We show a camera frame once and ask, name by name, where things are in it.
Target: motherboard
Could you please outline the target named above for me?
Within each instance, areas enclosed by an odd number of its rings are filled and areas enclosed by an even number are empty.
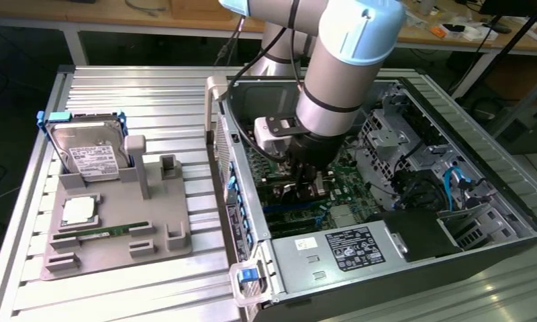
[[[273,189],[293,182],[289,167],[265,159],[250,148],[246,157],[273,238],[365,223],[380,212],[349,149],[338,153],[324,176],[329,196],[312,203],[289,205],[273,197]]]

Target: wooden table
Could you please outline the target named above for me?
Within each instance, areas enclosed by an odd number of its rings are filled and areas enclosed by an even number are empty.
[[[418,5],[413,0],[402,0],[402,2],[408,6],[409,12],[425,20],[428,24],[437,23],[438,19],[441,19],[440,17],[420,15],[416,12]],[[169,0],[142,0],[138,3],[146,7],[169,8]],[[454,12],[457,15],[470,14],[476,21],[481,18],[476,12],[470,11],[464,5],[454,3],[453,0],[437,0],[436,4],[445,11]],[[146,13],[129,8],[124,0],[97,0],[94,4],[74,3],[68,0],[0,0],[0,25],[61,30],[65,35],[73,63],[77,65],[88,64],[80,41],[80,31],[226,38],[236,27],[237,21],[237,15],[225,21],[173,19],[169,10],[158,12],[157,16],[152,17]],[[458,86],[454,97],[461,96],[468,90],[485,66],[521,28],[521,25],[505,19],[501,22],[513,29],[513,32],[506,35],[498,35],[496,41],[484,45],[481,52],[485,55],[480,58],[472,73],[465,77],[461,86]],[[262,27],[264,23],[261,21],[252,18],[246,19],[241,38],[260,39]],[[397,40],[397,47],[428,50],[474,52],[478,45],[478,41],[469,42],[462,38],[453,40],[440,39],[426,28],[408,25],[404,26]],[[525,36],[512,50],[512,54],[537,56],[537,41]]]

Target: gray floor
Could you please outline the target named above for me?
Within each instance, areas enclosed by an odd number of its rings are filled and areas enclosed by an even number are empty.
[[[0,37],[0,165],[8,172],[0,182],[0,194],[21,184],[25,164],[37,135],[34,116],[48,102],[60,64],[70,58],[61,33],[53,30],[0,28],[14,46]],[[224,39],[149,36],[137,34],[82,33],[90,64],[96,65],[176,65],[210,66]],[[238,57],[232,64],[242,64],[256,54],[260,42],[241,40]],[[450,52],[412,52],[396,49],[384,66],[421,68],[442,88],[460,76],[446,66]],[[470,55],[456,57],[460,65]],[[6,225],[16,193],[0,199],[0,223]],[[0,225],[0,246],[4,237]]]

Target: hard drive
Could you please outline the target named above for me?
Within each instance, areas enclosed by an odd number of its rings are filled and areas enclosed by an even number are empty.
[[[125,116],[50,113],[41,129],[56,147],[65,173],[80,173],[88,182],[118,178],[118,169],[130,167],[124,148]]]

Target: warning label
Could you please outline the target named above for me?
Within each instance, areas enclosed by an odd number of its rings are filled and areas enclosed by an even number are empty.
[[[342,272],[385,262],[368,227],[328,233],[325,238]]]
[[[70,148],[69,153],[82,176],[101,176],[118,172],[112,146]]]

